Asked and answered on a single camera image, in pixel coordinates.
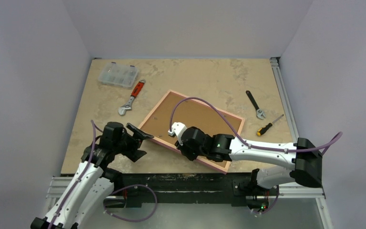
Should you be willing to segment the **pink picture frame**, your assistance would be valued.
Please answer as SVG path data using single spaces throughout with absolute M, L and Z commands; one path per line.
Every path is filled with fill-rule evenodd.
M 205 103 L 188 100 L 181 103 L 185 95 L 169 90 L 153 98 L 146 108 L 135 110 L 134 123 L 153 135 L 154 139 L 143 144 L 148 154 L 138 162 L 136 172 L 144 173 L 194 173 L 217 172 L 226 174 L 233 169 L 232 162 L 213 162 L 205 157 L 190 161 L 174 147 L 175 138 L 167 135 L 169 118 L 176 104 L 173 121 L 187 127 L 196 126 L 210 136 L 232 134 L 225 121 Z

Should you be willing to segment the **yellow black screwdriver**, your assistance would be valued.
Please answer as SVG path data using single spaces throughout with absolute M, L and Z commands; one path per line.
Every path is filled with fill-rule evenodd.
M 257 132 L 256 135 L 257 136 L 262 136 L 264 135 L 277 121 L 279 121 L 281 118 L 284 117 L 284 114 L 282 114 L 281 116 L 279 116 L 278 118 L 276 118 L 274 121 L 269 122 L 266 126 L 260 128 Z

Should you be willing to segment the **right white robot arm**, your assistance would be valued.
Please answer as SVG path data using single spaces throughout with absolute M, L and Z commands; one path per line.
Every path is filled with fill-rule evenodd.
M 322 186 L 322 153 L 305 138 L 296 143 L 272 144 L 241 139 L 238 136 L 210 136 L 197 127 L 174 123 L 168 132 L 175 146 L 189 160 L 203 156 L 214 162 L 255 161 L 272 164 L 270 169 L 254 170 L 248 187 L 260 194 L 275 185 L 296 182 L 311 188 Z

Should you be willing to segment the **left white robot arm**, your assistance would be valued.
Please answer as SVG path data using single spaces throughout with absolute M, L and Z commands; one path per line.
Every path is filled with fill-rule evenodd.
M 127 199 L 128 189 L 137 189 L 139 184 L 126 186 L 122 173 L 108 165 L 116 155 L 123 155 L 136 162 L 146 155 L 139 148 L 142 142 L 153 135 L 143 132 L 128 123 L 108 122 L 97 136 L 99 128 L 92 123 L 93 140 L 86 147 L 71 182 L 43 218 L 35 218 L 32 229 L 78 229 L 95 208 L 108 196 L 122 195 Z

